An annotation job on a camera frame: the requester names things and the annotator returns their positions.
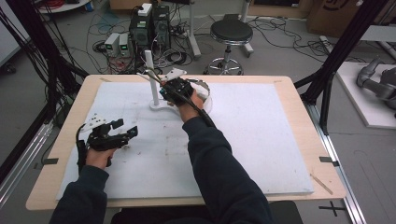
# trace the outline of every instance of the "cardboard box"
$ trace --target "cardboard box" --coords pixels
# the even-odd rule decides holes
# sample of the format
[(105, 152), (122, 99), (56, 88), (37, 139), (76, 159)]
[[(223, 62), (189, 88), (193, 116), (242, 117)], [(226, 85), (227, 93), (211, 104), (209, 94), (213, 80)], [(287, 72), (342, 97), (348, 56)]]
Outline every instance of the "cardboard box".
[(132, 9), (141, 7), (143, 3), (151, 3), (150, 0), (110, 0), (111, 9)]
[(340, 37), (359, 10), (356, 2), (350, 0), (315, 1), (306, 21), (308, 32)]
[(300, 0), (297, 7), (280, 7), (256, 5), (254, 1), (252, 1), (248, 9), (248, 15), (303, 19), (308, 16), (309, 10), (312, 7), (312, 2), (312, 0)]

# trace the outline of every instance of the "dark sleeve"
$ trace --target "dark sleeve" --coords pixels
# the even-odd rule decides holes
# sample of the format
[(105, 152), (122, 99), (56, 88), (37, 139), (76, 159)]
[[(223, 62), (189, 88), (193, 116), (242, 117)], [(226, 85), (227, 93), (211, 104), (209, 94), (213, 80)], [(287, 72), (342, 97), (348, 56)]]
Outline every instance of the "dark sleeve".
[(76, 182), (67, 185), (49, 223), (103, 223), (107, 195), (103, 192), (108, 173), (84, 166)]
[(232, 154), (221, 131), (201, 118), (183, 125), (192, 169), (206, 206), (218, 223), (273, 223), (269, 204)]

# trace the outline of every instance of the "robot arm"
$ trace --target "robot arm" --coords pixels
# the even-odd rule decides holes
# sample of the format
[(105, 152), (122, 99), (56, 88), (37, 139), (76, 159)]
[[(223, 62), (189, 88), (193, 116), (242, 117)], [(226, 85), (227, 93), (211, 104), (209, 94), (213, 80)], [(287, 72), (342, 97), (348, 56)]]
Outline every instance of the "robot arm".
[[(381, 100), (390, 100), (392, 96), (395, 94), (395, 87), (387, 82), (375, 82), (371, 80), (371, 77), (375, 73), (376, 67), (383, 63), (379, 58), (373, 59), (370, 64), (363, 67), (358, 74), (358, 78), (356, 80), (356, 84), (364, 89), (372, 91), (375, 95)], [(384, 71), (382, 76), (390, 77), (386, 73), (391, 70)]]
[[(128, 141), (137, 136), (137, 126), (128, 130), (126, 133), (119, 133), (115, 135), (109, 135), (111, 129), (118, 129), (123, 125), (123, 119), (111, 121), (106, 123), (106, 120), (97, 116), (96, 114), (91, 118), (87, 124), (83, 124), (77, 131), (76, 144), (78, 148), (78, 173), (81, 172), (82, 167), (85, 165), (87, 159), (88, 148), (91, 147), (96, 151), (106, 151), (113, 148), (120, 148), (128, 144)], [(90, 133), (87, 143), (84, 140), (78, 140), (80, 132), (87, 132), (92, 130)], [(111, 159), (107, 159), (107, 166), (111, 165)]]

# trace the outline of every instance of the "caster wheel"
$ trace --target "caster wheel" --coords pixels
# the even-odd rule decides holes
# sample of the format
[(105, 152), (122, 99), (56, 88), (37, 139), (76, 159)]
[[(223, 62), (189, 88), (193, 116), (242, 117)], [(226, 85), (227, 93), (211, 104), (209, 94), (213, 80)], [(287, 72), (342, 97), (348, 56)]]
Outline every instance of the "caster wheel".
[(4, 70), (9, 74), (15, 74), (17, 72), (17, 69), (11, 63), (6, 63)]

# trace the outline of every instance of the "gray floor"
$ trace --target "gray floor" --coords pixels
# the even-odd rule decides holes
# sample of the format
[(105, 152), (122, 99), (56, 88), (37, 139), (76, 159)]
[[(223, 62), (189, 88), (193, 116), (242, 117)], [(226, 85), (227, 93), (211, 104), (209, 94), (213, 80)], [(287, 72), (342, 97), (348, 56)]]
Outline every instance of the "gray floor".
[[(75, 59), (90, 74), (98, 74), (93, 63), (84, 51), (88, 51), (99, 62), (101, 67), (106, 67), (103, 56), (92, 51), (91, 45), (98, 40), (106, 39), (105, 35), (90, 35), (97, 32), (98, 22), (116, 23), (126, 21), (128, 14), (117, 15), (109, 10), (96, 10), (86, 13), (82, 10), (73, 10), (57, 15), (60, 30), (67, 44), (72, 47)], [(197, 34), (207, 34), (212, 19), (203, 17), (196, 19), (196, 27), (204, 25)], [(129, 22), (120, 23), (127, 27)], [(121, 27), (114, 27), (114, 32)], [(305, 29), (304, 21), (287, 21), (287, 29), (298, 33), (302, 37), (301, 45), (307, 41), (318, 41), (317, 35), (309, 34)], [(290, 47), (293, 38), (286, 36), (282, 31), (265, 31), (264, 34), (274, 44)], [(215, 42), (207, 35), (197, 36), (202, 57), (187, 66), (179, 68), (188, 71), (188, 74), (202, 74), (205, 66), (213, 59), (221, 56), (225, 47)], [(245, 69), (246, 75), (288, 76), (293, 81), (306, 77), (321, 66), (321, 62), (304, 56), (291, 48), (279, 48), (268, 44), (263, 35), (255, 31), (251, 41), (255, 52), (246, 57), (241, 49), (233, 49), (233, 58), (239, 61)], [(309, 49), (300, 49), (311, 55)], [(359, 45), (351, 53), (369, 62), (376, 55), (381, 55), (386, 63), (395, 63), (382, 50), (367, 45)], [(326, 56), (316, 57), (321, 61)], [(1, 73), (0, 75), (0, 124), (4, 127), (1, 131), (0, 162), (15, 147), (27, 127), (44, 105), (44, 84), (35, 74), (23, 53), (18, 53), (11, 60), (18, 69), (13, 75)], [(34, 168), (39, 162), (44, 149), (50, 145), (59, 130), (54, 130), (48, 143), (43, 147), (31, 168), (27, 171), (6, 205), (0, 211), (0, 223), (46, 223), (49, 221), (51, 211), (27, 211), (25, 202), (39, 175), (39, 170)], [(332, 101), (329, 115), (329, 132), (332, 142), (346, 170), (346, 175), (355, 195), (360, 203), (361, 210), (367, 223), (396, 223), (396, 192), (394, 189), (396, 177), (392, 173), (395, 169), (395, 144), (396, 132), (366, 128), (357, 111), (347, 98), (346, 92), (335, 78), (332, 90)], [(330, 206), (330, 201), (297, 202), (304, 223), (349, 223), (347, 212), (319, 209), (320, 206)], [(344, 207), (341, 201), (333, 201), (334, 206)], [(117, 209), (108, 209), (105, 223), (117, 212)]]

